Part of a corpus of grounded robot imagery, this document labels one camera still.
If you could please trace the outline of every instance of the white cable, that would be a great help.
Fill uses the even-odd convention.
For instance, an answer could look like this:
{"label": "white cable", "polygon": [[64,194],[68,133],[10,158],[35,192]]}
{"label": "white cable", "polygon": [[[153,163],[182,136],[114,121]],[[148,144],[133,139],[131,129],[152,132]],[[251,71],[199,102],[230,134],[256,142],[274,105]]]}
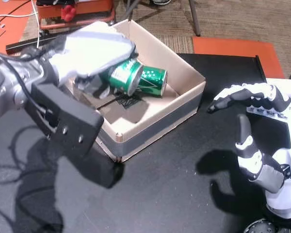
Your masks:
{"label": "white cable", "polygon": [[35,10],[35,6],[34,6],[34,3],[33,3],[33,0],[31,0],[31,5],[32,5],[32,8],[33,8],[33,12],[34,12],[34,15],[35,15],[35,19],[37,20],[37,24],[38,24],[37,48],[39,48],[39,43],[40,43],[40,24],[39,24],[39,19],[38,19],[38,13]]}
{"label": "white cable", "polygon": [[28,15],[23,15],[23,16],[14,16],[14,15],[0,15],[0,17],[24,18],[24,17],[33,16],[33,15],[34,15],[34,13],[32,13],[32,14],[28,14]]}

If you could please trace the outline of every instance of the screw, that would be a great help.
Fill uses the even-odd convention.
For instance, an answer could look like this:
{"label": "screw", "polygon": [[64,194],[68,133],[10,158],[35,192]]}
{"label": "screw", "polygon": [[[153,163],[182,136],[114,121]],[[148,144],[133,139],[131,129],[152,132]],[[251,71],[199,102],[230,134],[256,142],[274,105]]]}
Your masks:
{"label": "screw", "polygon": [[83,142],[83,135],[82,135],[82,134],[79,136],[79,138],[78,138],[78,142],[79,142],[79,143],[82,143],[82,142]]}
{"label": "screw", "polygon": [[64,127],[63,127],[63,134],[67,134],[67,132],[68,132],[68,128],[67,128],[67,126],[64,126]]}
{"label": "screw", "polygon": [[4,94],[5,91],[6,91],[5,86],[3,86],[3,87],[0,88],[0,94],[1,94],[1,95]]}
{"label": "screw", "polygon": [[24,80],[24,82],[27,81],[27,75],[26,74],[23,75],[23,80]]}

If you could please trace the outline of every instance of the green soda can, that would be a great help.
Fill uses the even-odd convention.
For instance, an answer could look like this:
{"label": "green soda can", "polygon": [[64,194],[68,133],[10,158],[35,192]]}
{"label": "green soda can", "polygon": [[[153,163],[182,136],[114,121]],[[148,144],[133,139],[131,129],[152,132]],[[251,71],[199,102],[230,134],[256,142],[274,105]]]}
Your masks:
{"label": "green soda can", "polygon": [[155,96],[162,96],[166,84],[167,70],[144,66],[137,90]]}
{"label": "green soda can", "polygon": [[139,84],[143,65],[136,59],[130,58],[116,67],[112,67],[101,74],[101,77],[124,94],[131,96]]}

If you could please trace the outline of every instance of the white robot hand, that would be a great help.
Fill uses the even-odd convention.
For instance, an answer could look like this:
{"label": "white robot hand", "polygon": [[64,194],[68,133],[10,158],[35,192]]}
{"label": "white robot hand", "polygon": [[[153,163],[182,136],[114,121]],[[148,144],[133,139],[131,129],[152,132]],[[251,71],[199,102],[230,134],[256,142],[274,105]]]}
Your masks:
{"label": "white robot hand", "polygon": [[107,23],[95,22],[66,37],[63,50],[49,62],[59,78],[59,85],[68,79],[88,79],[128,59],[135,44]]}
{"label": "white robot hand", "polygon": [[[235,102],[247,112],[286,124],[291,145],[291,98],[268,83],[232,85],[222,90],[208,108],[209,113],[228,108]],[[268,209],[282,218],[291,218],[291,146],[274,154],[264,154],[257,147],[249,119],[238,115],[236,151],[241,170],[265,189]]]}

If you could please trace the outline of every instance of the metal pole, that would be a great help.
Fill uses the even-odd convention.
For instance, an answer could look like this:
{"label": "metal pole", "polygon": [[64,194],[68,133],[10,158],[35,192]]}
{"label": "metal pole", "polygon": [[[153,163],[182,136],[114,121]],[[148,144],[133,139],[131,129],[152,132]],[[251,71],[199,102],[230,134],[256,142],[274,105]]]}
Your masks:
{"label": "metal pole", "polygon": [[200,36],[200,28],[199,28],[199,22],[198,22],[198,18],[197,18],[196,9],[195,9],[195,2],[194,2],[194,0],[189,0],[189,3],[190,3],[192,18],[193,18],[195,34],[197,36]]}

